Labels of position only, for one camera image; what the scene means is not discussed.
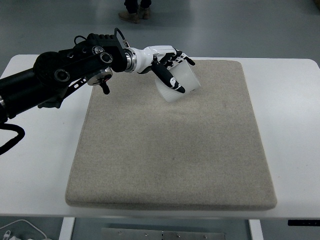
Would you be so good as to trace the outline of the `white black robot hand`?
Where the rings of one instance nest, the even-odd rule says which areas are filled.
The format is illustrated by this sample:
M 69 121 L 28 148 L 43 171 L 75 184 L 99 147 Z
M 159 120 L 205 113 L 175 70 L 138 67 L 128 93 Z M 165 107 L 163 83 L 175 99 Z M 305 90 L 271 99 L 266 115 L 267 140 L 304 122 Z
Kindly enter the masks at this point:
M 152 71 L 162 83 L 170 89 L 184 94 L 186 89 L 170 72 L 171 69 L 183 62 L 194 66 L 195 62 L 184 52 L 171 45 L 148 46 L 144 49 L 127 47 L 124 49 L 127 59 L 125 72 L 146 74 Z

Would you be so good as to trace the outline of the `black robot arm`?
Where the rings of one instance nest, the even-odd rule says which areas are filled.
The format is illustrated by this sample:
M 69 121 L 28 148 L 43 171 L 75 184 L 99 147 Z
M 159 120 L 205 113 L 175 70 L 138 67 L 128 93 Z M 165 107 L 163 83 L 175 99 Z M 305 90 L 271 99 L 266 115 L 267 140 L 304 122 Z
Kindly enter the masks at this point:
M 5 123 L 35 106 L 59 108 L 69 85 L 111 68 L 123 72 L 128 58 L 117 35 L 89 34 L 71 49 L 40 54 L 32 68 L 0 80 L 0 121 Z

